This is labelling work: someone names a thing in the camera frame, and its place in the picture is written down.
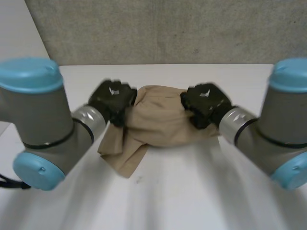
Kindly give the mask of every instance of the light blue joint cap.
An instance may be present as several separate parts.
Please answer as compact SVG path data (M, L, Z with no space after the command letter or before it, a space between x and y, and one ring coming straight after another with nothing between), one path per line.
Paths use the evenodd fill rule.
M56 165L29 152L20 153L14 160L13 168L26 184L44 191L54 189L65 178Z
M47 93L63 86L58 65L47 58L25 57L0 63L0 87L20 93Z
M269 79L270 87L281 92L307 92L307 58L278 62Z
M280 166L271 179L282 188L293 190L307 182L307 152L304 152Z

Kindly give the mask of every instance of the white tabletop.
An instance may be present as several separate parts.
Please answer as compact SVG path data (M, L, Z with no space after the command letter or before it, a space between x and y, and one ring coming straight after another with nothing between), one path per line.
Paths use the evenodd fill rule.
M259 114L271 65L61 67L71 109L105 78L186 89L216 82ZM220 137L150 149L130 179L96 153L98 142L55 190L0 190L0 230L306 230L307 185L287 192ZM0 173L16 178L23 150L14 125L0 137Z

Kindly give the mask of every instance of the crumpled cloth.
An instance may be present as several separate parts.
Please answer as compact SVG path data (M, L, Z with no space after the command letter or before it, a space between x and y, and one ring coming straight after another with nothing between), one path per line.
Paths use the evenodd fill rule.
M171 147L219 135L214 125L197 130L189 121L180 94L186 90L144 86L126 111L124 127L110 124L98 152L120 175L129 178L149 146Z

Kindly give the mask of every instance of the black cable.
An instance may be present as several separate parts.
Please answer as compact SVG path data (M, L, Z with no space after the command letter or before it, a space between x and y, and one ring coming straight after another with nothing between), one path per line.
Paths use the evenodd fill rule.
M4 181L0 181L0 187L1 188L21 188L21 189L29 189L31 186L27 185L23 181L16 181L12 180L10 178L7 178L6 176L3 176L0 174L0 178Z

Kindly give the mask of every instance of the gray wall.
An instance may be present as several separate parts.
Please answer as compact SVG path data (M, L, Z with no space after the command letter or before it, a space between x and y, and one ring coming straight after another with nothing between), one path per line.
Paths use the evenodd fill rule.
M61 65L307 56L307 0L25 0Z

